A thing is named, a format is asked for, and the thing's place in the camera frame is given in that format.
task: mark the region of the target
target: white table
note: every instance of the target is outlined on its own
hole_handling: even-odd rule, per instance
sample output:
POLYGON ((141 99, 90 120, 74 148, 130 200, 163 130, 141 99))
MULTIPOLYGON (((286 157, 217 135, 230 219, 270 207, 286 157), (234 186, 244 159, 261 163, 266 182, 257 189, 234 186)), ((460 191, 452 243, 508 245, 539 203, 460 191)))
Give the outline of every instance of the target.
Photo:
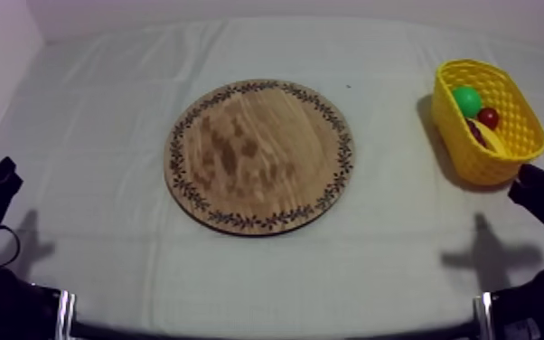
MULTIPOLYGON (((25 180, 5 222, 19 228, 28 215, 23 236, 36 239, 22 274, 77 293, 81 319, 150 331, 374 335, 463 322, 477 276, 446 259, 470 250, 474 215, 506 249, 532 253, 508 270, 512 285, 544 268, 544 227, 506 189, 471 192, 446 177, 447 155, 420 117, 437 65, 455 58, 509 71, 544 125, 544 50, 484 35, 297 17, 50 45, 0 126, 0 159, 11 156, 25 180), (319 91, 356 143, 354 176, 328 213, 256 240, 185 215, 167 192, 162 161, 184 108, 253 78, 319 91)), ((536 164, 544 167, 544 156, 536 164)), ((6 241, 0 236, 0 251, 6 241)))

